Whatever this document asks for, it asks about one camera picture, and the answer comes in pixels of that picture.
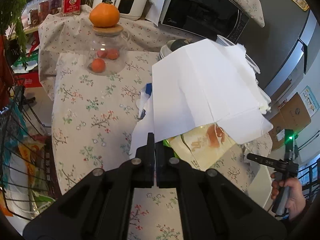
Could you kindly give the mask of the person's right hand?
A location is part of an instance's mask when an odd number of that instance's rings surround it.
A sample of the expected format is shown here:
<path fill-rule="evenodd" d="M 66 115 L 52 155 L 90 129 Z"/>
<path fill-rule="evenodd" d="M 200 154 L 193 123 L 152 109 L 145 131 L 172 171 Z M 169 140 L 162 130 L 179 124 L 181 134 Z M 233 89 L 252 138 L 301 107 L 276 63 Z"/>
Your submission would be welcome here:
<path fill-rule="evenodd" d="M 280 187 L 289 187 L 289 196 L 286 202 L 286 208 L 289 211 L 289 220 L 298 217 L 306 206 L 306 199 L 303 196 L 302 185 L 297 178 L 287 178 L 285 181 L 276 179 L 277 173 L 271 174 L 272 191 L 271 199 L 274 200 L 279 194 Z"/>

